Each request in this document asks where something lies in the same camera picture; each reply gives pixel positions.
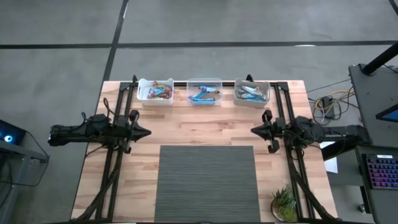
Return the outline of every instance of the gray floor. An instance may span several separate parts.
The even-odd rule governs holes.
[[[121,4],[3,0],[0,44],[109,44]],[[120,43],[398,39],[398,16],[388,0],[130,0],[125,18]],[[347,79],[349,65],[366,63],[387,47],[118,49],[110,80],[250,73],[255,79],[305,80],[310,90]],[[13,223],[68,220],[86,146],[49,147],[49,127],[78,124],[81,111],[94,113],[108,55],[109,49],[0,50],[0,119],[31,131],[51,155],[42,183],[19,197]],[[345,82],[309,97],[349,87]],[[331,123],[347,124],[360,124],[357,109]],[[354,209],[361,203],[359,189],[336,179],[330,181],[339,217],[372,222]]]

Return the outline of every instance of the keyboard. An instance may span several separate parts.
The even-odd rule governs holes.
[[[372,188],[398,190],[398,158],[366,155]]]

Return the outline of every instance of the gray mat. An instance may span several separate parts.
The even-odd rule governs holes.
[[[162,146],[155,222],[259,222],[251,146]]]

